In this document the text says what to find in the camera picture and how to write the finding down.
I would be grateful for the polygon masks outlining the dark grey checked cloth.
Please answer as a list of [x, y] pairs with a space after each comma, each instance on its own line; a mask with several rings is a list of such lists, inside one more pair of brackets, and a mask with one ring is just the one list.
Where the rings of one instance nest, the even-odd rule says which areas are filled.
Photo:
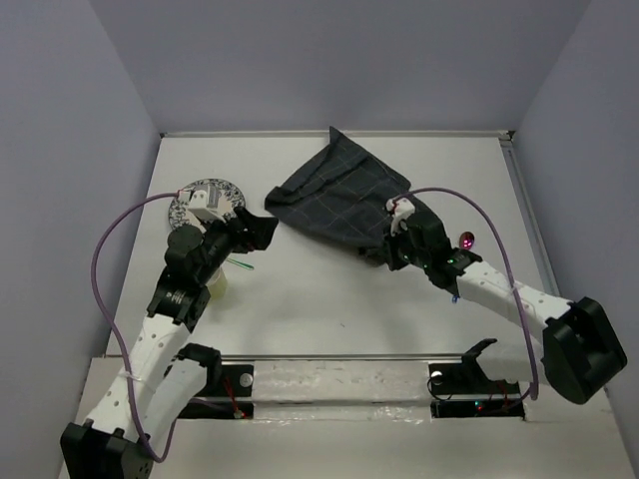
[[383, 237], [386, 202], [410, 190], [410, 181], [340, 130], [328, 144], [265, 198], [265, 209], [309, 236], [351, 248], [372, 264], [388, 262]]

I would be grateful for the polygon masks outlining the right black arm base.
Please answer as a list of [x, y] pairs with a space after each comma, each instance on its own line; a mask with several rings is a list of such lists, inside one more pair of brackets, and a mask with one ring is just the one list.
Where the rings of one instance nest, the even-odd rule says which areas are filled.
[[517, 382], [489, 380], [461, 362], [430, 364], [428, 372], [426, 387], [434, 419], [525, 418]]

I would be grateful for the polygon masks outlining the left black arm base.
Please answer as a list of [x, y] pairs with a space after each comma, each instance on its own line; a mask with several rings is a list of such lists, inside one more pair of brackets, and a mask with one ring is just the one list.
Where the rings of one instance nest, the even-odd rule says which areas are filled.
[[181, 411], [179, 419], [253, 419], [254, 366], [250, 363], [222, 365], [218, 379], [208, 375], [205, 387]]

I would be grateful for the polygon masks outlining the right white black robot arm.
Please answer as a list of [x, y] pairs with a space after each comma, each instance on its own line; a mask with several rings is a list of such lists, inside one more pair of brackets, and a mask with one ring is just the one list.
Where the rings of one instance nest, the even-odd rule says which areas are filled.
[[452, 246], [441, 219], [407, 199], [390, 200], [386, 209], [388, 267], [415, 266], [434, 286], [519, 325], [541, 346], [538, 376], [564, 399], [586, 403], [626, 367], [626, 353], [596, 300], [571, 301], [510, 280], [478, 254]]

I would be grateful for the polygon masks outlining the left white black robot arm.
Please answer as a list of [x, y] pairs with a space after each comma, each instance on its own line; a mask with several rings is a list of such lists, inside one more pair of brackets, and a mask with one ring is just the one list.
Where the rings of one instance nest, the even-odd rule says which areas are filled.
[[166, 460], [175, 423], [198, 393], [221, 382], [218, 350], [190, 341], [208, 305], [208, 284], [233, 252], [265, 250], [279, 222], [237, 207], [227, 220], [203, 229], [191, 225], [167, 239], [165, 267], [123, 366], [81, 424], [70, 423], [61, 439], [72, 478], [147, 478]]

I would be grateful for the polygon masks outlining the blue white patterned plate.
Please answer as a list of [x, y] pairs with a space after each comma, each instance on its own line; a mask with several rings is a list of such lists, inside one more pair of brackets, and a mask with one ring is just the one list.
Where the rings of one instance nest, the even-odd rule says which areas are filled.
[[[244, 207], [246, 199], [243, 192], [233, 183], [223, 179], [202, 179], [189, 183], [181, 190], [193, 190], [197, 186], [212, 185], [222, 192], [219, 202], [218, 211], [223, 215], [220, 221], [227, 221], [235, 216], [234, 208]], [[177, 228], [189, 225], [203, 231], [212, 222], [199, 221], [193, 215], [186, 211], [186, 203], [178, 200], [178, 197], [172, 199], [168, 209], [168, 222], [172, 231]]]

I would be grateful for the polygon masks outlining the iridescent green fork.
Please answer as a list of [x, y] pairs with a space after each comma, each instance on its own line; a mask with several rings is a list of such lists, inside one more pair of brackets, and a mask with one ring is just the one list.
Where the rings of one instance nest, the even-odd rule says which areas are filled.
[[255, 267], [252, 264], [244, 262], [244, 261], [240, 261], [240, 260], [237, 260], [237, 259], [234, 259], [234, 258], [231, 258], [231, 257], [228, 257], [226, 259], [226, 262], [229, 263], [229, 264], [241, 267], [241, 268], [246, 269], [246, 270], [255, 270]]

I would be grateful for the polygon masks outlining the pale yellow cup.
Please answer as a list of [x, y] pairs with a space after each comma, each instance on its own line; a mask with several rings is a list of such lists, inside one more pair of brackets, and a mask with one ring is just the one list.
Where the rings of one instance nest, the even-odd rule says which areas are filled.
[[227, 291], [227, 287], [228, 281], [222, 268], [218, 269], [207, 282], [207, 289], [211, 300], [222, 298]]

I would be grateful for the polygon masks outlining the white foam strip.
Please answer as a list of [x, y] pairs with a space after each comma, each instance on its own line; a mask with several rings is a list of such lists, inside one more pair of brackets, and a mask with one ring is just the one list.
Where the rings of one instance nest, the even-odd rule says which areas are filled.
[[257, 404], [412, 404], [430, 400], [423, 361], [278, 360], [254, 369]]

